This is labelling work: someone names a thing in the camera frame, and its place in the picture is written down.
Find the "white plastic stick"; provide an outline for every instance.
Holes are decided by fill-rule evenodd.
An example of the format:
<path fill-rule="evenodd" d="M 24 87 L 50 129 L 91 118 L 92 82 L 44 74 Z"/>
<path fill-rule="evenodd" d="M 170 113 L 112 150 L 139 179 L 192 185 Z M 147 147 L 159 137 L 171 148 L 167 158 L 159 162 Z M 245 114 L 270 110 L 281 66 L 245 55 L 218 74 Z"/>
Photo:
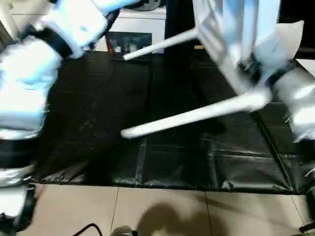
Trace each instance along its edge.
<path fill-rule="evenodd" d="M 160 119 L 133 128 L 124 129 L 121 135 L 124 138 L 136 138 L 152 134 L 161 130 L 177 127 L 204 119 L 214 118 L 240 111 L 255 111 L 263 108 L 270 101 L 269 93 L 265 90 L 250 91 L 209 106 L 198 108 L 190 112 Z"/>
<path fill-rule="evenodd" d="M 155 43 L 151 46 L 145 47 L 145 48 L 140 49 L 138 51 L 135 51 L 133 53 L 126 54 L 126 55 L 124 55 L 124 59 L 125 60 L 131 60 L 131 59 L 137 58 L 139 56 L 143 56 L 143 55 L 146 55 L 148 53 L 152 53 L 152 52 L 159 50 L 159 49 L 167 48 L 167 47 L 179 44 L 179 43 L 183 43 L 183 42 L 195 39 L 195 38 L 197 38 L 197 35 L 198 35 L 197 32 L 198 32 L 197 29 L 187 30 L 183 33 L 176 35 L 176 36 L 168 38 L 162 42 Z"/>

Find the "black plastic sheet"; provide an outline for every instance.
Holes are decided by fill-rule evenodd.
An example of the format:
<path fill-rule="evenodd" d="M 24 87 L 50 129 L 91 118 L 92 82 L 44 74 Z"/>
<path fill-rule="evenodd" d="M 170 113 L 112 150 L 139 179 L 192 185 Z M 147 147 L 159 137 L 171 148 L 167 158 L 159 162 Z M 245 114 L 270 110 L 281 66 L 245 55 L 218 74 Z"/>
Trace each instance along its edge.
<path fill-rule="evenodd" d="M 34 181 L 304 194 L 303 158 L 285 107 L 238 113 L 140 139 L 123 128 L 234 96 L 208 57 L 125 62 L 102 52 L 68 61 L 49 96 Z"/>

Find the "black mat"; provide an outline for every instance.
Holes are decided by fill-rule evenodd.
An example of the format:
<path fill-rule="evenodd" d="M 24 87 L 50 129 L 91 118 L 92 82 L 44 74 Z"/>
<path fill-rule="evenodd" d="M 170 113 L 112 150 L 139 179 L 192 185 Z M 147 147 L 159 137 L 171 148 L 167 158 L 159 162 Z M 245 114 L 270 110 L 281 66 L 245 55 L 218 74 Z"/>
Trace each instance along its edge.
<path fill-rule="evenodd" d="M 234 96 L 207 58 L 154 55 L 125 62 L 103 52 L 68 61 L 49 96 L 34 180 L 59 184 L 304 194 L 314 185 L 272 103 L 124 140 L 126 127 Z"/>

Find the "grout line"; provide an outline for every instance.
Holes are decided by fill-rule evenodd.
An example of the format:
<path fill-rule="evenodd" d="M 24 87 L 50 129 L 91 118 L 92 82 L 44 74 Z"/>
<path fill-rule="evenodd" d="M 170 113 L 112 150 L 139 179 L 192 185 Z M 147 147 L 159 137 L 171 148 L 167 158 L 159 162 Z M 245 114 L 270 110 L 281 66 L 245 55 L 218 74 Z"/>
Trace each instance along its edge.
<path fill-rule="evenodd" d="M 116 202 L 115 202 L 115 207 L 114 207 L 114 214 L 113 214 L 112 223 L 110 224 L 110 232 L 109 232 L 109 234 L 112 233 L 112 229 L 113 229 L 113 223 L 114 223 L 114 217 L 115 217 L 115 211 L 116 211 L 116 206 L 117 206 L 117 199 L 118 199 L 119 189 L 120 189 L 120 187 L 118 187 L 118 190 L 117 190 Z"/>
<path fill-rule="evenodd" d="M 293 197 L 292 197 L 292 196 L 290 196 L 290 197 L 291 197 L 291 199 L 292 199 L 292 201 L 293 201 L 293 204 L 294 204 L 294 206 L 295 206 L 295 208 L 296 208 L 296 210 L 297 210 L 297 213 L 299 214 L 299 216 L 300 216 L 300 218 L 301 218 L 301 220 L 302 220 L 303 225 L 305 225 L 305 222 L 304 222 L 303 217 L 302 217 L 302 215 L 301 215 L 301 213 L 300 213 L 300 211 L 299 211 L 299 208 L 298 208 L 297 205 L 295 204 L 295 201 L 294 201 Z"/>
<path fill-rule="evenodd" d="M 213 236 L 212 227 L 211 227 L 211 221 L 210 221 L 210 213 L 209 213 L 209 208 L 208 208 L 207 194 L 206 194 L 206 192 L 204 192 L 204 193 L 205 193 L 205 199 L 206 199 L 206 206 L 207 206 L 208 220 L 209 220 L 209 226 L 210 226 L 210 233 L 211 233 L 211 236 Z"/>
<path fill-rule="evenodd" d="M 299 211 L 299 208 L 298 208 L 297 205 L 295 204 L 295 201 L 294 201 L 292 195 L 291 195 L 290 197 L 291 197 L 291 199 L 292 199 L 292 201 L 293 201 L 293 204 L 294 204 L 294 206 L 295 206 L 295 208 L 296 208 L 296 210 L 297 210 L 297 213 L 299 214 L 299 216 L 300 216 L 300 218 L 301 218 L 301 220 L 302 220 L 302 224 L 303 224 L 303 225 L 306 225 L 305 222 L 304 222 L 304 220 L 303 220 L 303 217 L 302 217 L 302 215 L 301 215 L 301 213 L 300 213 L 300 211 Z"/>

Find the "black cable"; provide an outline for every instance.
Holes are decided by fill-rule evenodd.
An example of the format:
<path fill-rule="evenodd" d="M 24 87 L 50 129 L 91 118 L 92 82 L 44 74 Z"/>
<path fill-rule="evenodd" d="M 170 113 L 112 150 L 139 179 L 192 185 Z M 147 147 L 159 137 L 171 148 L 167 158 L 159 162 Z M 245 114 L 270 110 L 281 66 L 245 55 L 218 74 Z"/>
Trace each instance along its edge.
<path fill-rule="evenodd" d="M 73 236 L 81 235 L 85 230 L 87 230 L 90 227 L 96 228 L 96 230 L 98 231 L 99 236 L 103 236 L 102 231 L 100 230 L 99 226 L 97 224 L 94 224 L 94 223 L 88 224 L 86 227 L 84 227 L 83 229 L 81 229 L 80 231 L 75 233 Z"/>

